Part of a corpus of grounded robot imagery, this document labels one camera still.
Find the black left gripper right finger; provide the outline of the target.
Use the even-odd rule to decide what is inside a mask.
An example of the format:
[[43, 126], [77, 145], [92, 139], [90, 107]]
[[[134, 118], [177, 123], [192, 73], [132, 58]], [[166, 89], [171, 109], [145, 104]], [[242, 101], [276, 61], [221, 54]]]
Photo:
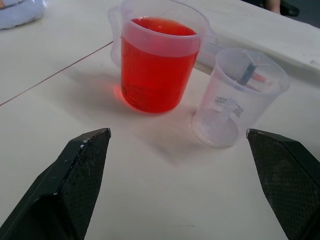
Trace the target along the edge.
[[320, 238], [320, 162], [298, 141], [246, 131], [260, 184], [289, 240]]

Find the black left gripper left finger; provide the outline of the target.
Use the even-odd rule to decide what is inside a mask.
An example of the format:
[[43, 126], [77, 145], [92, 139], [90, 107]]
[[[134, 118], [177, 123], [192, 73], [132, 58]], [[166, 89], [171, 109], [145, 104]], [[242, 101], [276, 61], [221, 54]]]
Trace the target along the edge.
[[100, 193], [109, 128], [71, 139], [0, 228], [2, 240], [83, 240]]

